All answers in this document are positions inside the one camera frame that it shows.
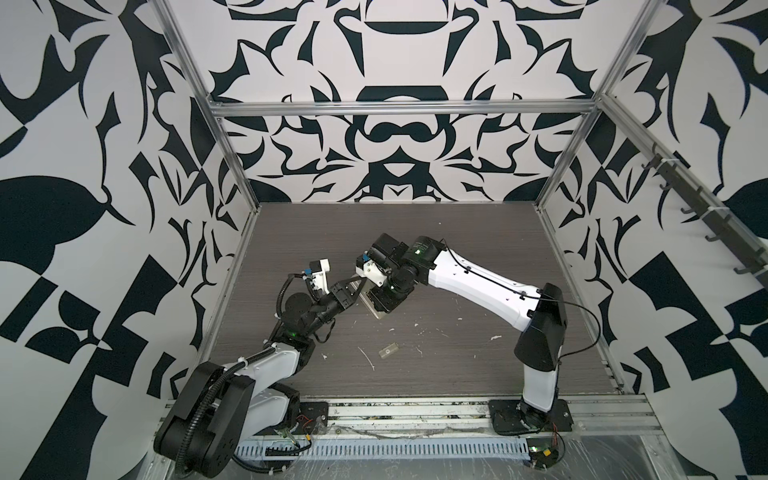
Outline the white remote control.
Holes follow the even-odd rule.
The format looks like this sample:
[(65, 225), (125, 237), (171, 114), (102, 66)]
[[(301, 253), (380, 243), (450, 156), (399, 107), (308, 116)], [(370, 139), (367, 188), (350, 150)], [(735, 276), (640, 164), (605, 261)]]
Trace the white remote control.
[(373, 287), (373, 284), (367, 283), (361, 291), (361, 294), (359, 296), (359, 301), (366, 307), (366, 309), (378, 320), (383, 319), (387, 313), (384, 311), (380, 311), (376, 308), (376, 305), (374, 304), (374, 301), (371, 299), (369, 293)]

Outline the remote battery cover beige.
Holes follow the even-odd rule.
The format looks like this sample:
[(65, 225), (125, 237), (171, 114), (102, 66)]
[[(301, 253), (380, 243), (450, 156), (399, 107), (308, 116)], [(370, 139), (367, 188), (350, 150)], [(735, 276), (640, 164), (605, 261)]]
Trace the remote battery cover beige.
[(397, 353), (399, 351), (399, 345), (397, 343), (391, 343), (387, 345), (386, 347), (382, 348), (378, 354), (379, 357), (382, 360), (385, 360), (389, 357), (391, 357), (394, 353)]

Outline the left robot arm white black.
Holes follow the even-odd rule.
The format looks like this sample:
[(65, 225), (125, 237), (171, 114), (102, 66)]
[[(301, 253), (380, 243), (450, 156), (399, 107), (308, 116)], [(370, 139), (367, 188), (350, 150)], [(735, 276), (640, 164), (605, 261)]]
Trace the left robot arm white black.
[[(306, 289), (288, 295), (297, 278)], [(322, 327), (331, 328), (354, 306), (367, 281), (353, 276), (327, 286), (321, 273), (291, 274), (276, 299), (276, 325), (263, 349), (219, 365), (206, 361), (192, 372), (157, 432), (153, 450), (173, 461), (174, 476), (214, 478), (236, 449), (265, 430), (292, 431), (299, 422), (299, 393), (284, 380), (300, 372), (313, 355)]]

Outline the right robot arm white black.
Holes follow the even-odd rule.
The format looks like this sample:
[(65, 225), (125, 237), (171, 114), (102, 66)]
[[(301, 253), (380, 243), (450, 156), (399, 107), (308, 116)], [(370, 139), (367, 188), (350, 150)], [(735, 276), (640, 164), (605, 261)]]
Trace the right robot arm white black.
[(520, 332), (514, 355), (523, 365), (522, 418), (543, 420), (552, 412), (568, 324), (559, 287), (513, 281), (428, 236), (407, 245), (383, 234), (358, 257), (356, 272), (372, 283), (367, 298), (376, 313), (393, 312), (423, 285), (456, 294), (501, 318)]

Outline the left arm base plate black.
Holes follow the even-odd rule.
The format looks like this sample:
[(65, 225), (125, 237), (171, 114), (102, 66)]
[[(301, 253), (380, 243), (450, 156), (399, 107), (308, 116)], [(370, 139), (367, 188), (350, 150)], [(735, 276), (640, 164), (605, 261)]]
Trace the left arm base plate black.
[(326, 427), (329, 407), (326, 401), (301, 401), (289, 406), (284, 418), (277, 425), (263, 429), (261, 434), (277, 434), (284, 430), (314, 434)]

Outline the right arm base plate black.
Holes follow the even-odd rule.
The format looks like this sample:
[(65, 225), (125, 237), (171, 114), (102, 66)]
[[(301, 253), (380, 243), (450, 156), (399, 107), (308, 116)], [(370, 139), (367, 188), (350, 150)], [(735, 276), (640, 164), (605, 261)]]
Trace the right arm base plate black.
[(556, 398), (552, 408), (541, 411), (523, 400), (493, 399), (488, 402), (493, 431), (502, 436), (524, 436), (542, 432), (571, 432), (573, 417), (565, 400)]

